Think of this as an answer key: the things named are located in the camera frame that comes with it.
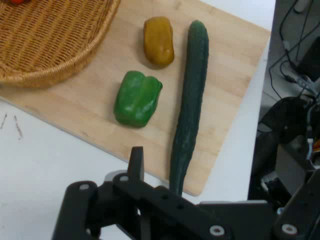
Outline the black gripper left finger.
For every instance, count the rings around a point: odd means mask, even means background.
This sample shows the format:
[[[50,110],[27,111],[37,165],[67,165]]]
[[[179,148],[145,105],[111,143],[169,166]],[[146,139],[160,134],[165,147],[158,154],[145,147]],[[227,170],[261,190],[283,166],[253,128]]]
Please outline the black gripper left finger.
[[[70,184],[53,231],[55,240],[97,240],[116,225],[133,240],[229,240],[232,231],[211,213],[144,181],[144,152],[133,147],[128,169],[97,185]]]

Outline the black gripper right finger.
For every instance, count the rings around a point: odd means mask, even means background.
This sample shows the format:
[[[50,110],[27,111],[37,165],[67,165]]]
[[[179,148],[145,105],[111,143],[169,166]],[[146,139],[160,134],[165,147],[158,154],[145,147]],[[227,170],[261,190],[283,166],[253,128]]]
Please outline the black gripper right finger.
[[[276,240],[320,238],[320,170],[315,170],[276,218],[272,233]]]

